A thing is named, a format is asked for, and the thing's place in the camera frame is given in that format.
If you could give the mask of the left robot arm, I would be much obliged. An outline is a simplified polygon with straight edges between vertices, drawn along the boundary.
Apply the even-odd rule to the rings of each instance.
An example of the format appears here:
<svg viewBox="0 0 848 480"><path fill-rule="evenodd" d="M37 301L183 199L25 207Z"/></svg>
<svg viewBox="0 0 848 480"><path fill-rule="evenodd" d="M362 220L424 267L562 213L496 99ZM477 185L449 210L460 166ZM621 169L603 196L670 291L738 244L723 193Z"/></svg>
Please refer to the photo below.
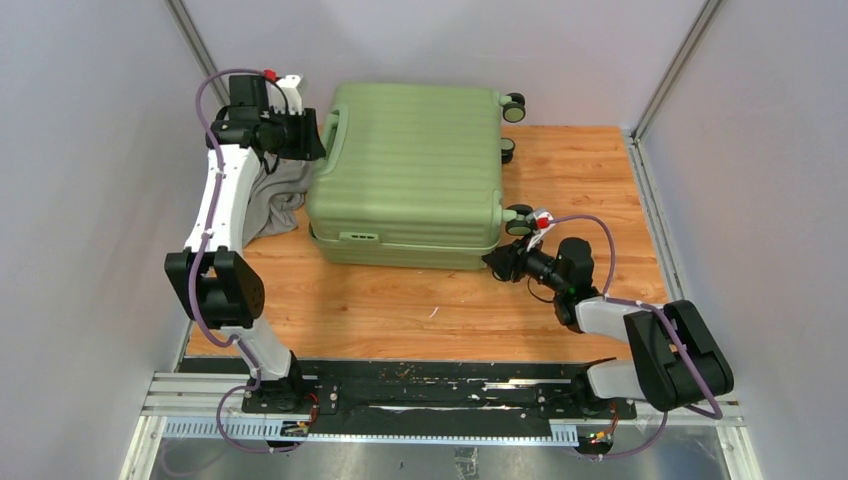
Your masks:
<svg viewBox="0 0 848 480"><path fill-rule="evenodd" d="M195 107L208 149L199 211L184 246L166 255L164 270L189 319L214 345L233 346L249 369L247 399L283 413L316 405L296 355L264 318L265 288L243 257L251 190L260 174L271 175L284 160L324 156L316 113L303 104L305 80L272 70L228 69L229 102L214 118Z"/></svg>

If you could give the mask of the green suitcase wheel lid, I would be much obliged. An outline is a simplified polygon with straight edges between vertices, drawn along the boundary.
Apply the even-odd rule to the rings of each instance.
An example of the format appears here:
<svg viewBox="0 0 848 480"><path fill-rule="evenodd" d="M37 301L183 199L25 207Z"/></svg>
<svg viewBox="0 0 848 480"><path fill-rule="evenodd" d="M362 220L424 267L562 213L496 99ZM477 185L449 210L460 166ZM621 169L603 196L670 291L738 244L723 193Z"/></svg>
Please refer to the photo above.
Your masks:
<svg viewBox="0 0 848 480"><path fill-rule="evenodd" d="M526 204L513 204L505 209L505 212L513 212L516 216L505 223L505 232L508 235L523 237L530 234L534 227L532 214L534 209Z"/></svg>

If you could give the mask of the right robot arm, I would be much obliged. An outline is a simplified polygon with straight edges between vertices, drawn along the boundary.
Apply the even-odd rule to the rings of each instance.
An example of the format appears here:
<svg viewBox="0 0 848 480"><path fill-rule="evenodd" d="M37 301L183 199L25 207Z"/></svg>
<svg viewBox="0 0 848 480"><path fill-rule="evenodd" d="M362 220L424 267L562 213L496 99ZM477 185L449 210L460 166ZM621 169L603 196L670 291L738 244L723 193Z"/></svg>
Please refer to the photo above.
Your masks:
<svg viewBox="0 0 848 480"><path fill-rule="evenodd" d="M722 418L718 399L733 390L734 374L691 301L657 305L602 293L593 283L591 247L576 237L561 241L556 255L516 240L485 255L483 262L501 282L528 278L550 289L557 321L570 331L628 345L626 360L599 360L581 368L570 392L580 415L596 417L611 399L630 399L660 412L685 408Z"/></svg>

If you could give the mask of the green suitcase blue lining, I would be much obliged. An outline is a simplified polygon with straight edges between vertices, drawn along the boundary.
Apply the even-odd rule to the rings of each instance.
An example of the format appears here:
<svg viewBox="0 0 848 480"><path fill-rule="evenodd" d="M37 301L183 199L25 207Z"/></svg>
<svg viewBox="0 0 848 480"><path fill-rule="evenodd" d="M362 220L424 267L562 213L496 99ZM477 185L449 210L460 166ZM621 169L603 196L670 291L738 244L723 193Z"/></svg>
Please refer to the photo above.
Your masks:
<svg viewBox="0 0 848 480"><path fill-rule="evenodd" d="M502 110L485 87L339 86L312 171L309 235L336 264L478 270L501 240Z"/></svg>

